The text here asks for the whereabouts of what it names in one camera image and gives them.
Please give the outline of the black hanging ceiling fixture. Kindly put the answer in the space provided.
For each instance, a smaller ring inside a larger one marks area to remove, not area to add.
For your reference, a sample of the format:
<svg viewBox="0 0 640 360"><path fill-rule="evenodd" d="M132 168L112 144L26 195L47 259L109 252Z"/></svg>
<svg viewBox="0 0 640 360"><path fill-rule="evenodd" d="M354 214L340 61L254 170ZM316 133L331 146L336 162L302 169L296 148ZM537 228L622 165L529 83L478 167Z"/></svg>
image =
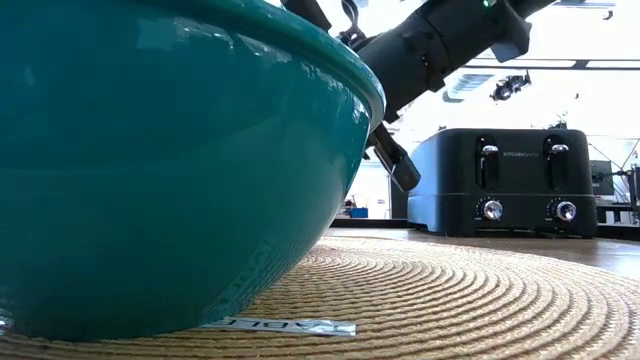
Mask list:
<svg viewBox="0 0 640 360"><path fill-rule="evenodd" d="M506 101L531 84L529 71L526 71L524 75L509 75L496 82L495 89L489 97L494 102Z"/></svg>

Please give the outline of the round yellow woven placemat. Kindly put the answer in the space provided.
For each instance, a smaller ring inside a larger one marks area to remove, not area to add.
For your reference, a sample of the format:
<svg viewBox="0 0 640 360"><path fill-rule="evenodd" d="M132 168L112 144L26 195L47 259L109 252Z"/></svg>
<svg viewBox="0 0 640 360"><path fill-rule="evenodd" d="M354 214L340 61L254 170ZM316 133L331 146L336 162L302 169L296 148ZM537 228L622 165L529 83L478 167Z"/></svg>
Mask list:
<svg viewBox="0 0 640 360"><path fill-rule="evenodd" d="M327 237L245 317L92 343L0 328L0 360L640 360L640 280L476 247Z"/></svg>

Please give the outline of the black aluminium table frame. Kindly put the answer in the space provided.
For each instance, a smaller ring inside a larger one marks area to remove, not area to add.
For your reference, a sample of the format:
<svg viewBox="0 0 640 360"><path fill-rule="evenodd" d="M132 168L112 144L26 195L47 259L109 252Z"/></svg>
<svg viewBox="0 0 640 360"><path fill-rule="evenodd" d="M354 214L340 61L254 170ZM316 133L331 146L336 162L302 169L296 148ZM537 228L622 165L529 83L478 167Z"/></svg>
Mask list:
<svg viewBox="0 0 640 360"><path fill-rule="evenodd" d="M332 228L408 229L412 225L406 219L351 219L336 218ZM622 224L599 224L597 237L615 240L640 241L640 227Z"/></svg>

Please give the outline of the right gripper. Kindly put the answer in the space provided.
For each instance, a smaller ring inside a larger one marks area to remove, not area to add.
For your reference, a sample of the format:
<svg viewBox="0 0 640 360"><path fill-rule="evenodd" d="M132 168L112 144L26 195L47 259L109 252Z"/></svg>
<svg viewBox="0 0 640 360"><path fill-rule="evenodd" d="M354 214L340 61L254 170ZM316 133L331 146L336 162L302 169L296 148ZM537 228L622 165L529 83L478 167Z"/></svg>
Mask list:
<svg viewBox="0 0 640 360"><path fill-rule="evenodd" d="M290 12L328 32L332 24L317 0L280 0ZM395 28L377 35L357 51L374 72L386 96L384 120L426 91L437 92L444 79L490 48L508 30L531 32L532 25L509 0L428 0ZM403 192L421 175L406 150L380 123L368 136L382 166Z"/></svg>

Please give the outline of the teal bowl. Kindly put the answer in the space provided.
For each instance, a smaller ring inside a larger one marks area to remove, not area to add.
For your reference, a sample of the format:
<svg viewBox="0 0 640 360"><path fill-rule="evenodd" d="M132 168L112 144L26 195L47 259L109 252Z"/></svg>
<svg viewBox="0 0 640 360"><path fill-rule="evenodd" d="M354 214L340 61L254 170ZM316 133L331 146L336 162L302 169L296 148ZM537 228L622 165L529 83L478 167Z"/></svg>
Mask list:
<svg viewBox="0 0 640 360"><path fill-rule="evenodd" d="M264 0L0 0L0 324L87 341L241 312L331 224L385 105Z"/></svg>

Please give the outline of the black background monitor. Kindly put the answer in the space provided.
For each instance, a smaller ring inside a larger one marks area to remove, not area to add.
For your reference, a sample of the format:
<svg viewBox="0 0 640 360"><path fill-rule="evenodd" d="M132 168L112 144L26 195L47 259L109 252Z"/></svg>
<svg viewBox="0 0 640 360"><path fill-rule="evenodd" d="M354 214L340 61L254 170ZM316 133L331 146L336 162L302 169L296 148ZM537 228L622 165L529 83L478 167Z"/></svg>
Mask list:
<svg viewBox="0 0 640 360"><path fill-rule="evenodd" d="M612 180L612 166L610 161L590 161L592 189L596 196L613 196L615 189Z"/></svg>

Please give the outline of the ceiling air vent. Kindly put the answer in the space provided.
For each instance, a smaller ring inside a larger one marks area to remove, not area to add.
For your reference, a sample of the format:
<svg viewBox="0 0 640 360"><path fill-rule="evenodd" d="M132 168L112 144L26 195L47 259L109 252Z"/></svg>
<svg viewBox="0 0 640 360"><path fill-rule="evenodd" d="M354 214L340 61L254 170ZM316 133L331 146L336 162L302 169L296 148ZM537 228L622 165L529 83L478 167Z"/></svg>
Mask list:
<svg viewBox="0 0 640 360"><path fill-rule="evenodd" d="M494 74L464 73L448 78L441 98L445 103L464 102L472 92L495 77Z"/></svg>

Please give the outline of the black four-slot toaster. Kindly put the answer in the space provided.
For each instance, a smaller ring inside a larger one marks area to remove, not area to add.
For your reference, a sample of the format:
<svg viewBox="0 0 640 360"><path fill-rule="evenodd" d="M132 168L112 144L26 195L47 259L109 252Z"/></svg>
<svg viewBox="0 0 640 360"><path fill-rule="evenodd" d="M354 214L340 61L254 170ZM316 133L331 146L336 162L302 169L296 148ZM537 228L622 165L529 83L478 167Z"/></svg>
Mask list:
<svg viewBox="0 0 640 360"><path fill-rule="evenodd" d="M470 236L480 230L597 233L586 135L571 129L453 128L420 143L410 224Z"/></svg>

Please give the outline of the black cabinet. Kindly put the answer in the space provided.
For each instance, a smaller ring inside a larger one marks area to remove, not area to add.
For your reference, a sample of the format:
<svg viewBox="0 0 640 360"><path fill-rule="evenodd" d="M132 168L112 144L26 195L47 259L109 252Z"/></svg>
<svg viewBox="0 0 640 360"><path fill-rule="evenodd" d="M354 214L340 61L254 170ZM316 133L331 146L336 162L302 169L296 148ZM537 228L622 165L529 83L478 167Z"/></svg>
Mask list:
<svg viewBox="0 0 640 360"><path fill-rule="evenodd" d="M399 189L395 183L390 184L390 217L404 220L408 218L408 193Z"/></svg>

